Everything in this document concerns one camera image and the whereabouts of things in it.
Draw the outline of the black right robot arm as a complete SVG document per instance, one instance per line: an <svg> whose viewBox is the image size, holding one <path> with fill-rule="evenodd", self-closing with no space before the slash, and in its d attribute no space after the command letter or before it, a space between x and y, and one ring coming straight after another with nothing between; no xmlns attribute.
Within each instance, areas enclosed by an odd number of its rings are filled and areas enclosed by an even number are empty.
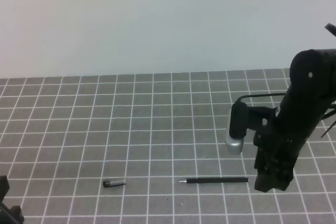
<svg viewBox="0 0 336 224"><path fill-rule="evenodd" d="M254 137L255 189L264 193L287 189L302 147L335 101L335 50L298 53L289 75L290 86L279 107Z"/></svg>

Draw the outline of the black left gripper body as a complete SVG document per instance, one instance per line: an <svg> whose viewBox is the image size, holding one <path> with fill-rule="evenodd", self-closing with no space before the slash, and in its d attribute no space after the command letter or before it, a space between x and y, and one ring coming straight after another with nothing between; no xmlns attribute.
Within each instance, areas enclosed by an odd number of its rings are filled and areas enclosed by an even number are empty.
<svg viewBox="0 0 336 224"><path fill-rule="evenodd" d="M9 181L6 175L1 175L1 224L24 223L21 204L22 197L11 197Z"/></svg>

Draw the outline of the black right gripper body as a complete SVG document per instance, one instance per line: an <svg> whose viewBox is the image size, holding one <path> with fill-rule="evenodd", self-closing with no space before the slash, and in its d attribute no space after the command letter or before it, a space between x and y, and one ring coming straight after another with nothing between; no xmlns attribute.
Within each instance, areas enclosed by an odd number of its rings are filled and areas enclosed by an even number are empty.
<svg viewBox="0 0 336 224"><path fill-rule="evenodd" d="M307 131L294 126L280 128L268 120L254 137L258 147L255 169L268 179L293 179L293 168L307 141Z"/></svg>

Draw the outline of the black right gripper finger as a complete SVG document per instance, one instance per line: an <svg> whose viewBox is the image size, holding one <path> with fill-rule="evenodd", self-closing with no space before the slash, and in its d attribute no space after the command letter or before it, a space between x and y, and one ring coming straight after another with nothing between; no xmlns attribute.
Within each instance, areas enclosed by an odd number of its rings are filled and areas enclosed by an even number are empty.
<svg viewBox="0 0 336 224"><path fill-rule="evenodd" d="M270 171L258 171L254 188L260 192L269 192L271 189L285 191L293 180L293 171L272 174Z"/></svg>

